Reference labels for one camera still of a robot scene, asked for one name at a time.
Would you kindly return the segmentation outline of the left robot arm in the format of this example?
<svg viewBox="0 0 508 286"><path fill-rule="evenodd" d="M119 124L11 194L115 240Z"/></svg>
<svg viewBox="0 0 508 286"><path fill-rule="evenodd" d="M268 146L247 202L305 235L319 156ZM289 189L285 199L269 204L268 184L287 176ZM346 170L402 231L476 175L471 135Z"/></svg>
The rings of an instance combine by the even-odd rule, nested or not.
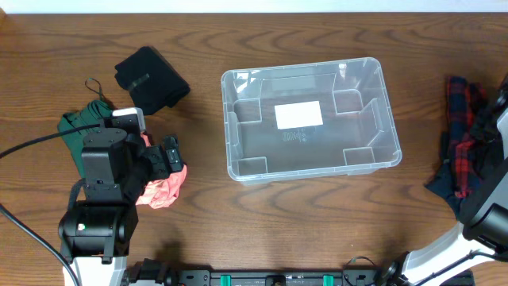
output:
<svg viewBox="0 0 508 286"><path fill-rule="evenodd" d="M148 182L183 170L175 136L148 146L134 129L100 128L84 137L84 179L59 224L60 252L81 285L119 285Z"/></svg>

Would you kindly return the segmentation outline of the dark navy garment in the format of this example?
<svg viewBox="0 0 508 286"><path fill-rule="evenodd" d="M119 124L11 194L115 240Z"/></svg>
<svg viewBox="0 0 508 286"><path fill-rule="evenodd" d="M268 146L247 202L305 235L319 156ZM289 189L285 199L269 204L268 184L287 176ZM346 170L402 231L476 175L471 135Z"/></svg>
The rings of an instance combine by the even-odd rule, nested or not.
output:
<svg viewBox="0 0 508 286"><path fill-rule="evenodd" d="M485 137L485 175L486 177L479 187L467 198L460 199L453 191L453 177L447 155L449 134L445 131L440 138L440 160L441 166L437 169L434 177L425 185L433 194L441 197L452 209L454 215L459 218L463 204L477 191L486 191L486 184L501 180L507 175L507 159L504 157L502 135L495 127L496 114L485 111L481 120L481 130Z"/></svg>

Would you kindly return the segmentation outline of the pink garment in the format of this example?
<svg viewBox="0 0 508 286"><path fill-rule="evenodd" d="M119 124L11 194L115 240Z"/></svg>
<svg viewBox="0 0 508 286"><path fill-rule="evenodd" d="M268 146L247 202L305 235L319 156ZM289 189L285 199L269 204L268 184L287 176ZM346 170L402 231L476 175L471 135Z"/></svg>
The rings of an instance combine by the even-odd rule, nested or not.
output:
<svg viewBox="0 0 508 286"><path fill-rule="evenodd" d="M169 207L179 197L186 178L187 166L184 165L181 172L172 173L167 179L148 182L136 205L149 205L152 209Z"/></svg>

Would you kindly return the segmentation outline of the red plaid flannel shirt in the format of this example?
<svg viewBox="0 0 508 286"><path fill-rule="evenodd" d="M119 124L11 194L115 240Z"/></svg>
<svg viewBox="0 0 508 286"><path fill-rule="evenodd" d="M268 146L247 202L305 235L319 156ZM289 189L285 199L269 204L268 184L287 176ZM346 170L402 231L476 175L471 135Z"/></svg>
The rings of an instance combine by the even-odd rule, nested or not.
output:
<svg viewBox="0 0 508 286"><path fill-rule="evenodd" d="M482 85L464 77L446 80L448 150L453 177L453 191L460 199L467 198L482 183L485 175L486 142L481 120L487 108Z"/></svg>

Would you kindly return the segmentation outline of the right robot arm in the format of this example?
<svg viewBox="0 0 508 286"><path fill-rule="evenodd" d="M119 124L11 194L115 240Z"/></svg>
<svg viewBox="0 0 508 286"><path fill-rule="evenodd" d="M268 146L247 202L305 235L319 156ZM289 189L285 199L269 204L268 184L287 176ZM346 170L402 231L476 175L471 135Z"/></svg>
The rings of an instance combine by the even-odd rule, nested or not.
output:
<svg viewBox="0 0 508 286"><path fill-rule="evenodd" d="M403 254L377 285L473 285L472 267L507 261L507 82L490 100L480 84L451 76L446 99L441 166L425 187L451 207L457 223Z"/></svg>

